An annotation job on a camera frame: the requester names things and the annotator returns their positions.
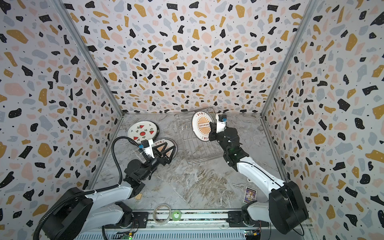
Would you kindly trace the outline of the orange sunburst plate front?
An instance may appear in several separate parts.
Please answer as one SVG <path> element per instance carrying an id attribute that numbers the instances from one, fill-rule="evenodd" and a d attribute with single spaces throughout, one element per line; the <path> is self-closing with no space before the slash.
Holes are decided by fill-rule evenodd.
<path id="1" fill-rule="evenodd" d="M 161 139 L 157 139 L 155 142 L 154 142 L 154 146 L 155 145 L 158 145 L 158 144 L 160 144 L 160 143 L 164 143 L 164 142 L 167 142 L 167 143 L 169 143 L 169 140 L 168 140 L 169 138 L 161 138 Z"/>

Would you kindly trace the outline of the orange sunburst plate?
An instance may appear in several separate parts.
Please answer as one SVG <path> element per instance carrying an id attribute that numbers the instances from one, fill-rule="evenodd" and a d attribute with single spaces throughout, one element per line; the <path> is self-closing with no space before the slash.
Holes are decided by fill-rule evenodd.
<path id="1" fill-rule="evenodd" d="M 205 111 L 197 111 L 192 117 L 192 129 L 195 136 L 202 142 L 209 142 L 211 131 L 209 122 L 213 122 L 211 115 Z"/>
<path id="2" fill-rule="evenodd" d="M 164 142 L 167 142 L 167 143 L 169 143 L 169 140 L 168 140 L 169 138 L 161 138 L 161 139 L 157 139 L 155 142 L 154 142 L 154 146 L 155 145 L 158 145 L 158 144 L 160 144 L 160 143 L 164 143 Z"/>

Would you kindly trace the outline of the green rim plate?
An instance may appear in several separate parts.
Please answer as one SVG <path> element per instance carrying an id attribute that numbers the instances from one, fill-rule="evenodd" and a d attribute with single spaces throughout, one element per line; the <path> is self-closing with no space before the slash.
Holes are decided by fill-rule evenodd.
<path id="1" fill-rule="evenodd" d="M 170 160 L 173 160 L 177 153 L 178 153 L 178 145 L 177 143 L 172 140 L 172 139 L 168 139 L 169 140 L 169 143 L 168 143 L 168 152 L 167 152 L 167 156 Z"/>

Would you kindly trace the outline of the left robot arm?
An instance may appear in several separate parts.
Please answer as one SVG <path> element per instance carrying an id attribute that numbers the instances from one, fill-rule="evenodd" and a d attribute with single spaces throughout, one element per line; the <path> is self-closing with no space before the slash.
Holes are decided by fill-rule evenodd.
<path id="1" fill-rule="evenodd" d="M 139 147 L 146 158 L 131 160 L 124 171 L 119 172 L 119 182 L 110 187 L 81 191 L 74 187 L 46 212 L 39 221 L 33 239 L 40 239 L 44 232 L 50 240 L 73 240 L 79 234 L 107 225 L 130 227 L 134 220 L 133 210 L 125 200 L 139 195 L 145 180 L 162 165 L 168 165 L 178 152 L 177 144 L 170 139 L 157 140 L 149 148 Z"/>

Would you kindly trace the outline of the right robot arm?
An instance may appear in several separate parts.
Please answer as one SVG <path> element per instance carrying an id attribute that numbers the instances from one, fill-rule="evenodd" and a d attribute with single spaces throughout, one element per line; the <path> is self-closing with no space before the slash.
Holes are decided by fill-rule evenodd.
<path id="1" fill-rule="evenodd" d="M 210 122 L 209 125 L 209 141 L 219 143 L 228 166 L 251 180 L 268 197 L 266 203 L 252 202 L 244 206 L 243 221 L 269 222 L 284 235 L 301 226 L 309 213 L 298 185 L 293 181 L 285 182 L 259 166 L 240 147 L 235 128 L 227 127 L 225 122 Z"/>

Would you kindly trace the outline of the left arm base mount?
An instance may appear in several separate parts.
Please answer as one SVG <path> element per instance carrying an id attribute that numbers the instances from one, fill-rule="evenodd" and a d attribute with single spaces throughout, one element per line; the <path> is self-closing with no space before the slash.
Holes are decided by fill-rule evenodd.
<path id="1" fill-rule="evenodd" d="M 144 229 L 147 226 L 149 218 L 148 212 L 132 212 L 124 214 L 122 219 L 114 225 L 106 225 L 106 229 Z"/>

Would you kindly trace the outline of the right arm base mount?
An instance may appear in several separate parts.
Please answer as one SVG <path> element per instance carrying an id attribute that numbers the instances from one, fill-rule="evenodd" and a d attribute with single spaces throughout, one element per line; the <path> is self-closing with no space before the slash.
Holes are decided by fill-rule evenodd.
<path id="1" fill-rule="evenodd" d="M 231 228 L 234 227 L 248 227 L 248 228 L 264 228 L 269 227 L 270 224 L 264 221 L 252 220 L 244 211 L 228 211 L 228 218 L 226 222 L 229 223 Z"/>

